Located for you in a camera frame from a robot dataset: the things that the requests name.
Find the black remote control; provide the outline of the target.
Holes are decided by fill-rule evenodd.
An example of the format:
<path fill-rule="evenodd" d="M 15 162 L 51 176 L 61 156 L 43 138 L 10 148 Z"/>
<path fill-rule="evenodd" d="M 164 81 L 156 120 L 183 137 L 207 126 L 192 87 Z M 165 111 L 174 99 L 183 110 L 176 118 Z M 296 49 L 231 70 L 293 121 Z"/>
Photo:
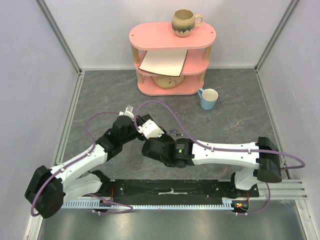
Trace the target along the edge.
<path fill-rule="evenodd" d="M 149 115 L 138 115 L 137 116 L 138 129 L 142 130 L 153 130 L 160 129 L 160 127 L 156 124 L 153 118 Z"/>

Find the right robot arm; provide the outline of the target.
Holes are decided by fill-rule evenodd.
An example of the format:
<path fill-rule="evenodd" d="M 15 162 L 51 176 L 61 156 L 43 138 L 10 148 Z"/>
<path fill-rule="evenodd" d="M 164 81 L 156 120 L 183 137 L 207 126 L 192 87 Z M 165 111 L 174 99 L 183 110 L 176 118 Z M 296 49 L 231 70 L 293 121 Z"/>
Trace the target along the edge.
<path fill-rule="evenodd" d="M 259 182 L 280 183 L 282 181 L 278 148 L 267 137 L 256 142 L 221 144 L 188 138 L 162 140 L 150 138 L 142 147 L 142 155 L 159 161 L 167 167 L 222 164 L 242 167 L 231 178 L 237 190 L 250 190 Z"/>

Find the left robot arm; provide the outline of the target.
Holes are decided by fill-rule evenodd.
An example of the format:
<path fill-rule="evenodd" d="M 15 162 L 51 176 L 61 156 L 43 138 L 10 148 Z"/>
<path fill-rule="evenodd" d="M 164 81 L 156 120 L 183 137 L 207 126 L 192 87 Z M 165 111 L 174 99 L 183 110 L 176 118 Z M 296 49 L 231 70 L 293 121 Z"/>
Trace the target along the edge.
<path fill-rule="evenodd" d="M 82 175 L 104 164 L 123 150 L 123 145 L 140 138 L 132 117 L 120 115 L 112 127 L 92 145 L 72 159 L 47 168 L 38 167 L 28 184 L 24 197 L 31 204 L 32 217 L 50 218 L 63 204 L 78 197 L 97 193 L 108 178 L 104 174 Z"/>

